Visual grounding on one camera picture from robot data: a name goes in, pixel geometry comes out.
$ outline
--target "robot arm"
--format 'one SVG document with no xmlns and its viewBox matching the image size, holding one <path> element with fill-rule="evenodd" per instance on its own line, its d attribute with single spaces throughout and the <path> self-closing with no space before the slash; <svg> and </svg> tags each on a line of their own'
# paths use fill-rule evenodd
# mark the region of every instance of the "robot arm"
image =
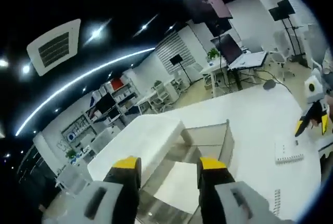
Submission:
<svg viewBox="0 0 333 224">
<path fill-rule="evenodd" d="M 324 134 L 328 126 L 328 105 L 318 70 L 314 69 L 311 72 L 310 77 L 304 83 L 304 88 L 308 106 L 297 123 L 295 137 L 303 133 L 311 119 L 322 124 L 322 134 Z"/>
</svg>

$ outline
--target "led light strip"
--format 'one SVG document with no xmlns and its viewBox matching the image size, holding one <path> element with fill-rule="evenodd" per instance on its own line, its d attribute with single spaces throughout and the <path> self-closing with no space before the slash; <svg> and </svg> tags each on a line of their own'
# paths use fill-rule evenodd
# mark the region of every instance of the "led light strip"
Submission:
<svg viewBox="0 0 333 224">
<path fill-rule="evenodd" d="M 84 73 L 82 75 L 80 75 L 79 77 L 75 78 L 73 81 L 67 83 L 65 86 L 63 86 L 60 90 L 56 91 L 53 95 L 51 95 L 48 99 L 46 99 L 40 106 L 38 106 L 37 109 L 34 110 L 33 113 L 31 113 L 31 115 L 24 121 L 24 123 L 22 124 L 22 126 L 19 128 L 19 130 L 16 132 L 15 136 L 18 136 L 20 134 L 20 132 L 22 131 L 22 129 L 27 125 L 28 121 L 31 120 L 31 118 L 36 115 L 36 113 L 43 107 L 45 106 L 45 104 L 47 104 L 49 101 L 51 101 L 54 97 L 56 97 L 58 94 L 60 94 L 62 91 L 64 91 L 65 89 L 67 89 L 69 86 L 73 85 L 74 83 L 80 81 L 82 78 L 90 75 L 91 73 L 94 73 L 95 71 L 97 70 L 100 70 L 101 68 L 104 68 L 106 66 L 109 66 L 111 64 L 114 64 L 118 61 L 121 61 L 121 60 L 124 60 L 128 57 L 131 57 L 131 56 L 135 56 L 135 55 L 138 55 L 138 54 L 141 54 L 141 53 L 144 53 L 144 52 L 148 52 L 148 51 L 153 51 L 155 48 L 149 48 L 149 49 L 145 49 L 144 51 L 139 51 L 139 52 L 135 52 L 135 53 L 132 53 L 132 54 L 129 54 L 129 55 L 126 55 L 126 56 L 123 56 L 123 57 L 120 57 L 116 60 L 112 60 L 108 63 L 105 63 L 101 66 L 98 66 L 90 71 L 88 71 L 87 73 Z"/>
</svg>

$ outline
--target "ceiling air vent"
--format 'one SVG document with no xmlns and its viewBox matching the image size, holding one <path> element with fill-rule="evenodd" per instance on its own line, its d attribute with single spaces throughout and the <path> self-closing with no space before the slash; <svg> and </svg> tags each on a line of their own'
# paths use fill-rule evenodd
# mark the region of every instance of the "ceiling air vent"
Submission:
<svg viewBox="0 0 333 224">
<path fill-rule="evenodd" d="M 28 45 L 27 52 L 40 76 L 78 53 L 80 23 L 80 19 L 64 23 Z"/>
</svg>

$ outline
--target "office chair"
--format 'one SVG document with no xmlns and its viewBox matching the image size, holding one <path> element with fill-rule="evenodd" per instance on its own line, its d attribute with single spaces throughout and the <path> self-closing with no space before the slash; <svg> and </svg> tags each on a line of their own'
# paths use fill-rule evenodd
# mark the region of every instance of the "office chair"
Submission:
<svg viewBox="0 0 333 224">
<path fill-rule="evenodd" d="M 173 75 L 175 77 L 175 80 L 174 80 L 174 82 L 172 82 L 172 85 L 175 87 L 178 94 L 180 95 L 180 94 L 186 92 L 188 88 L 186 88 L 183 78 L 181 77 L 181 71 L 180 70 L 176 71 L 176 72 L 174 72 Z"/>
<path fill-rule="evenodd" d="M 246 38 L 241 40 L 242 45 L 246 47 L 251 53 L 263 51 L 262 46 L 255 38 Z"/>
<path fill-rule="evenodd" d="M 150 99 L 150 101 L 156 105 L 156 107 L 159 108 L 159 111 L 162 113 L 172 104 L 172 102 L 168 102 L 170 95 L 166 91 L 163 83 L 160 83 L 154 87 L 154 89 L 157 93 Z"/>
<path fill-rule="evenodd" d="M 286 72 L 292 73 L 292 75 L 295 76 L 295 74 L 288 67 L 286 67 L 287 60 L 291 57 L 291 49 L 290 49 L 288 40 L 283 31 L 274 32 L 273 37 L 274 37 L 278 51 L 269 51 L 269 54 L 270 54 L 271 60 L 274 63 L 281 65 L 282 79 L 283 79 L 283 81 L 285 81 Z"/>
</svg>

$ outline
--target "potted plant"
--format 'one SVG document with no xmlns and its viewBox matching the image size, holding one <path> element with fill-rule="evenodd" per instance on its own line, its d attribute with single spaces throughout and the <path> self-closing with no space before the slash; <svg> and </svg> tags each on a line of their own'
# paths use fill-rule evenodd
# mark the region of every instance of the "potted plant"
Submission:
<svg viewBox="0 0 333 224">
<path fill-rule="evenodd" d="M 73 149 L 70 149 L 66 152 L 66 157 L 69 159 L 73 159 L 76 156 L 76 152 Z"/>
<path fill-rule="evenodd" d="M 220 56 L 219 51 L 217 51 L 216 48 L 212 48 L 208 53 L 207 53 L 207 60 L 208 61 L 212 61 L 215 58 L 217 58 L 218 56 Z"/>
</svg>

